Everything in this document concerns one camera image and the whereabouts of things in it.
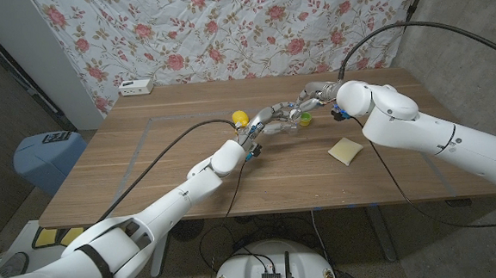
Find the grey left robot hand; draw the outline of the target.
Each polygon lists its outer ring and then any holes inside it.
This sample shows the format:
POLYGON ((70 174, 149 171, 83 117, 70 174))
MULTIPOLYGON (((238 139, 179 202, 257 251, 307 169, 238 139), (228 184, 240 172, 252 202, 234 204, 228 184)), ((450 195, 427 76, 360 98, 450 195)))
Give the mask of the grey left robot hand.
POLYGON ((253 117, 241 110, 233 112, 232 121, 237 128, 238 144, 249 151, 259 134, 297 133, 299 124, 289 116, 294 105, 292 102, 280 102, 262 108, 253 117))

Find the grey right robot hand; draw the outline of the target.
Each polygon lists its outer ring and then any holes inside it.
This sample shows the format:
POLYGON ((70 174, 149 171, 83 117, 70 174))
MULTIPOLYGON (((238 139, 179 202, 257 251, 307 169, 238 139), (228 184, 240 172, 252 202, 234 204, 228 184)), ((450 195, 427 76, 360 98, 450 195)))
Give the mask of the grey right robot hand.
POLYGON ((297 97, 295 105, 290 110, 290 119, 297 120, 305 112, 336 100, 337 93, 342 85, 343 82, 341 80, 337 82, 317 81, 307 83, 297 97))

